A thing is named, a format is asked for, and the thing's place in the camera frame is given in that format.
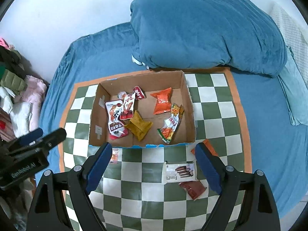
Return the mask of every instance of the light blue towel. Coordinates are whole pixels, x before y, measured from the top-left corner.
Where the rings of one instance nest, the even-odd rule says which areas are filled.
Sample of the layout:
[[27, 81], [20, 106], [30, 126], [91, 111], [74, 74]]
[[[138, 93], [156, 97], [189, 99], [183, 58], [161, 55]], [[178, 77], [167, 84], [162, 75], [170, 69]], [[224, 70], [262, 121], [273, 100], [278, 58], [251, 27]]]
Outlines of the light blue towel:
[[287, 47], [288, 60], [278, 75], [285, 94], [292, 125], [308, 125], [308, 89], [297, 69], [291, 47]]

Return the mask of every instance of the checkered mat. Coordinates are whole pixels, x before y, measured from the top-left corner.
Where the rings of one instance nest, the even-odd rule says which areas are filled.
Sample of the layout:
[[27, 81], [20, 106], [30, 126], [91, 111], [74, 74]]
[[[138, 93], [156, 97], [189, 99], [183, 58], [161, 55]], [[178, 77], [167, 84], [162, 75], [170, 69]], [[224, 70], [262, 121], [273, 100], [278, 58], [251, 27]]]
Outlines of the checkered mat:
[[[225, 72], [185, 74], [185, 77], [194, 106], [196, 143], [210, 139], [225, 165], [244, 171], [243, 129], [235, 107], [238, 102], [234, 101]], [[66, 171], [82, 165], [98, 149], [88, 147], [96, 88], [97, 85], [81, 86], [75, 95], [72, 94], [73, 103], [65, 123], [67, 139], [63, 142]], [[218, 195], [209, 189], [198, 164], [197, 178], [207, 190], [197, 200], [193, 201], [178, 183], [161, 184], [163, 162], [194, 160], [190, 150], [196, 143], [154, 149], [119, 149], [118, 163], [108, 165], [97, 189], [89, 195], [107, 230], [199, 230]], [[243, 195], [240, 191], [226, 230], [234, 228]], [[66, 206], [73, 228], [81, 230], [68, 191]]]

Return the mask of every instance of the open cardboard box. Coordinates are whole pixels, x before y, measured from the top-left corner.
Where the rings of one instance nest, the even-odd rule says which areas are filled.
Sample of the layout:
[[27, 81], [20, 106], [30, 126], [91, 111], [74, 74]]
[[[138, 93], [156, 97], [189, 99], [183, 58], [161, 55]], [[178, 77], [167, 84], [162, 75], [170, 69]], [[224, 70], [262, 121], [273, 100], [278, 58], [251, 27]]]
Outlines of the open cardboard box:
[[[109, 138], [107, 127], [108, 114], [105, 109], [105, 102], [118, 100], [119, 92], [126, 91], [127, 93], [131, 93], [133, 92], [133, 88], [137, 85], [145, 93], [146, 98], [135, 100], [134, 111], [137, 110], [145, 121], [153, 122], [153, 126], [141, 141], [138, 141], [131, 132], [129, 132], [129, 135], [127, 136], [111, 140]], [[156, 104], [156, 98], [150, 96], [150, 94], [170, 87], [172, 88], [171, 103], [176, 103], [178, 106], [183, 105], [185, 112], [172, 137], [171, 143], [167, 145], [159, 136], [157, 129], [163, 127], [164, 120], [169, 118], [171, 113], [167, 112], [154, 115], [153, 111]], [[113, 147], [163, 147], [183, 143], [193, 143], [195, 138], [196, 129], [193, 116], [193, 105], [184, 72], [150, 72], [147, 74], [102, 81], [98, 85], [91, 114], [89, 136], [90, 145], [101, 146], [104, 142], [109, 142]]]

